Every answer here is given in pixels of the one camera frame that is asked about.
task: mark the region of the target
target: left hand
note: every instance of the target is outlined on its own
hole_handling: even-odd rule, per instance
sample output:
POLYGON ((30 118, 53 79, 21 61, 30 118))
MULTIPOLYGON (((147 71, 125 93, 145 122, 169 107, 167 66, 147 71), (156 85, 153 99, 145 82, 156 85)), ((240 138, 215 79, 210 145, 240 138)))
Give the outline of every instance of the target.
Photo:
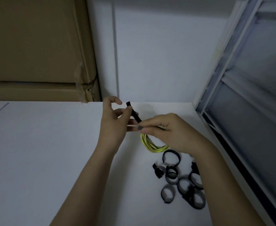
POLYGON ((128 125, 137 125, 138 123, 134 119, 130 119, 133 109, 131 106, 128 106, 126 109, 119 108, 113 110, 111 104, 114 102, 118 105, 122 104, 122 101, 114 96, 107 97, 103 100, 102 119, 97 146, 101 150, 116 154, 125 138, 126 132, 138 131, 137 127, 128 125))

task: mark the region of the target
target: yellow cable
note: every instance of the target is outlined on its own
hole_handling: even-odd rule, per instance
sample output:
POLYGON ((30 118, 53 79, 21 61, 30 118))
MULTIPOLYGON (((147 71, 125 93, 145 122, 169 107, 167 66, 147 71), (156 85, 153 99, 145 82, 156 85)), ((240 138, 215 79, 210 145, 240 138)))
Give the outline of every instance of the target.
POLYGON ((152 153, 165 152, 169 149, 168 145, 165 145, 163 147, 156 146, 146 134, 141 134, 140 137, 145 148, 152 153))

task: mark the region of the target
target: white tabletop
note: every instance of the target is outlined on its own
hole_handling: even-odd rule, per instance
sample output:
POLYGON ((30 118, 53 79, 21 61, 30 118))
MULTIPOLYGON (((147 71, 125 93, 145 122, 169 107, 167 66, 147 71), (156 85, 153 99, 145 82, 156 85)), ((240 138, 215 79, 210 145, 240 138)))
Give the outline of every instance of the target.
MULTIPOLYGON (((142 120, 177 113, 209 137, 191 103, 132 106, 142 120)), ((101 115, 101 102, 10 102, 0 111, 0 225, 49 225, 97 144, 101 115)), ((163 203, 167 182, 155 176, 155 162, 162 163, 162 153, 148 152, 138 132, 128 133, 112 164, 99 225, 211 225, 208 206, 193 209, 178 191, 163 203)), ((180 175, 190 166, 190 156, 181 154, 180 175)))

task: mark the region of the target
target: hand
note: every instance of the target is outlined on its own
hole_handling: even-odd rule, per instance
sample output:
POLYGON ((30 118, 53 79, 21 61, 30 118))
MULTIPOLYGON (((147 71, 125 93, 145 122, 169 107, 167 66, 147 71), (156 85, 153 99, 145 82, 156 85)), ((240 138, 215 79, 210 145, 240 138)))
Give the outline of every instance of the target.
POLYGON ((122 101, 114 96, 103 100, 97 146, 99 149, 108 149, 108 151, 116 154, 125 138, 126 132, 138 131, 137 127, 128 125, 137 125, 138 123, 134 119, 130 119, 133 109, 131 106, 128 106, 126 109, 119 108, 113 110, 111 104, 114 102, 118 105, 122 104, 122 101))
POLYGON ((195 155, 202 142, 208 141, 202 134, 174 113, 157 115, 139 123, 144 127, 141 133, 154 136, 170 148, 183 153, 195 155), (166 130, 154 126, 166 127, 166 130))

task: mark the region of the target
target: fingernail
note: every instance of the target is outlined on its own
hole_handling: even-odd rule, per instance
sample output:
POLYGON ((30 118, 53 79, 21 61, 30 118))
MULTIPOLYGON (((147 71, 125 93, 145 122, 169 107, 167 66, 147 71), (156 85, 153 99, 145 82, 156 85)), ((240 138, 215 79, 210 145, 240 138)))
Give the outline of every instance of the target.
POLYGON ((141 133, 142 133, 142 134, 147 134, 147 129, 146 129, 146 128, 142 129, 142 130, 141 130, 141 133))

